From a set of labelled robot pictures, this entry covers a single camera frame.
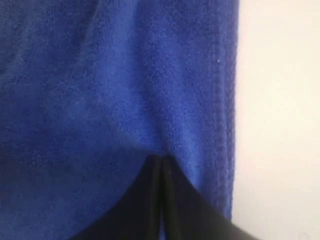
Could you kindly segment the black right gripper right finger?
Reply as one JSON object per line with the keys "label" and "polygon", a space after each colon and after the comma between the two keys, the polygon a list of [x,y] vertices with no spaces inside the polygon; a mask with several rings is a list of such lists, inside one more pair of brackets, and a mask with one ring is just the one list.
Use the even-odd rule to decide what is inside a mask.
{"label": "black right gripper right finger", "polygon": [[195,189],[171,156],[162,159],[161,190],[167,240],[251,240]]}

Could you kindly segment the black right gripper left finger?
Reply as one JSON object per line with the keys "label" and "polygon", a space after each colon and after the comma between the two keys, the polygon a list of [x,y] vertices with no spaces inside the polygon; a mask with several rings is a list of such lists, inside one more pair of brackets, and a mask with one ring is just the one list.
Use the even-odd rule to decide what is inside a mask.
{"label": "black right gripper left finger", "polygon": [[157,155],[150,155],[115,206],[71,239],[158,240],[161,180],[162,160]]}

